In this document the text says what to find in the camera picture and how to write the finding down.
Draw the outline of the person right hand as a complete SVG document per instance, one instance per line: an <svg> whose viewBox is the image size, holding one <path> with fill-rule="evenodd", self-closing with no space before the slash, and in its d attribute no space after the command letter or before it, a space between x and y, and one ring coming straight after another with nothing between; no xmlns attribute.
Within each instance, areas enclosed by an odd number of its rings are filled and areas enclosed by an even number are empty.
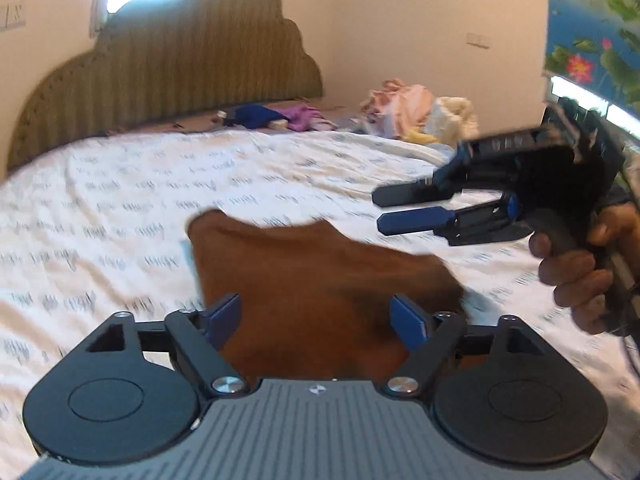
<svg viewBox="0 0 640 480"><path fill-rule="evenodd" d="M615 244L634 276L639 275L639 211L632 203L608 206L601 210L591 229L588 242L597 247ZM554 288L554 302L570 309L577 327L590 335L606 331L604 294L611 288L613 275L599 269L596 257L585 249L559 255L544 233L529 239L529 250L540 260L541 283Z"/></svg>

